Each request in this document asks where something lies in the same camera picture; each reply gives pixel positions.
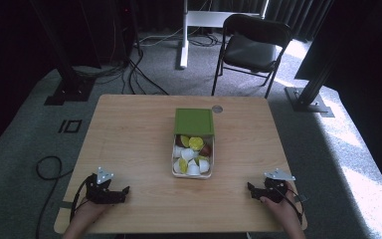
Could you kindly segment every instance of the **black stand base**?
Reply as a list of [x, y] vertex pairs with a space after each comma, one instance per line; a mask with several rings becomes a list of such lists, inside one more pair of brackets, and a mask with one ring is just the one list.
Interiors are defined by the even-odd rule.
[[299, 104], [297, 101], [300, 93], [303, 91], [303, 88], [287, 87], [285, 88], [285, 91], [295, 112], [320, 113], [322, 117], [334, 118], [331, 108], [324, 104], [320, 95], [317, 95], [310, 105], [305, 106]]
[[61, 80], [53, 96], [45, 101], [45, 106], [62, 106], [64, 102], [86, 102], [92, 92], [96, 79], [83, 79], [75, 90], [67, 91], [65, 81]]

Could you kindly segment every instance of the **black chair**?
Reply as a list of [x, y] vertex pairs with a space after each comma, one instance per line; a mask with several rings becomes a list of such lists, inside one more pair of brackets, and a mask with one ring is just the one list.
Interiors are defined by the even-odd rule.
[[265, 94], [268, 97], [273, 81], [281, 63], [282, 55], [292, 40], [292, 32], [288, 25], [264, 20], [244, 14], [233, 14], [223, 24], [223, 40], [213, 83], [212, 96], [215, 95], [216, 84], [223, 69], [265, 78], [262, 87], [271, 80]]

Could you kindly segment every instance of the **gray carpet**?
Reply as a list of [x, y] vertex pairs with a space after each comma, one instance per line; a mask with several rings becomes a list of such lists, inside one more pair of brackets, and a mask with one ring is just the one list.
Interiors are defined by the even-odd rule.
[[[219, 47], [190, 45], [188, 68], [179, 70], [179, 46], [179, 42], [169, 41], [142, 47], [144, 57], [139, 69], [169, 95], [209, 96]], [[296, 186], [309, 198], [304, 203], [308, 221], [305, 233], [307, 238], [382, 238], [382, 176], [338, 93], [328, 88], [320, 91], [323, 100], [332, 108], [334, 118], [296, 113], [287, 100], [284, 87], [306, 85], [306, 81], [294, 80], [293, 77], [308, 47], [309, 44], [298, 41], [291, 43], [269, 96], [286, 157], [296, 177]], [[300, 57], [295, 56], [297, 49], [301, 49]], [[131, 58], [137, 61], [136, 50]], [[86, 67], [76, 69], [88, 73], [97, 71]], [[47, 96], [52, 95], [58, 86], [58, 72], [49, 73], [37, 84], [0, 138], [0, 238], [35, 237], [39, 214], [54, 183], [37, 175], [37, 162], [45, 156], [55, 155], [63, 162], [63, 173], [71, 170], [99, 96], [132, 94], [127, 83], [129, 71], [99, 78], [87, 102], [66, 102], [58, 107], [44, 106]], [[161, 94], [140, 75], [132, 75], [131, 84], [136, 94]], [[228, 71], [218, 82], [216, 96], [263, 97], [266, 88], [259, 88], [259, 84], [259, 80], [253, 77]], [[64, 120], [81, 120], [80, 130], [60, 132]], [[55, 161], [43, 162], [40, 168], [49, 176], [58, 172]], [[68, 175], [58, 182], [44, 213], [41, 238], [61, 238], [54, 232], [53, 225], [69, 180]], [[251, 232], [250, 236], [253, 239], [286, 238], [281, 232]], [[247, 238], [247, 235], [243, 232], [122, 235], [120, 238], [240, 239]]]

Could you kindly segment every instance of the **white desk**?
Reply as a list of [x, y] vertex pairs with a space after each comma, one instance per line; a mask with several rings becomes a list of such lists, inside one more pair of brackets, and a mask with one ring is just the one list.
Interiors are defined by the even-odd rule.
[[[269, 4], [269, 0], [264, 1], [261, 13], [246, 13], [254, 16], [264, 17]], [[223, 22], [234, 12], [207, 12], [207, 11], [188, 11], [188, 0], [184, 0], [183, 18], [183, 41], [181, 52], [181, 68], [187, 68], [188, 64], [188, 27], [214, 27], [222, 28]]]

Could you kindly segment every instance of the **human hand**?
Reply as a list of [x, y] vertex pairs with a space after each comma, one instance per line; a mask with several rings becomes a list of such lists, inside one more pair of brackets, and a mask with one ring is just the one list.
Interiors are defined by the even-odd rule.
[[[286, 198], [294, 204], [293, 188], [289, 182], [286, 181], [288, 191], [286, 192]], [[284, 231], [291, 239], [302, 239], [305, 235], [299, 224], [299, 219], [293, 209], [293, 207], [284, 199], [280, 203], [275, 203], [270, 199], [262, 196], [260, 200], [272, 211], [275, 218], [279, 221]]]
[[111, 204], [96, 204], [83, 198], [63, 238], [81, 238], [86, 229], [96, 222], [111, 206]]

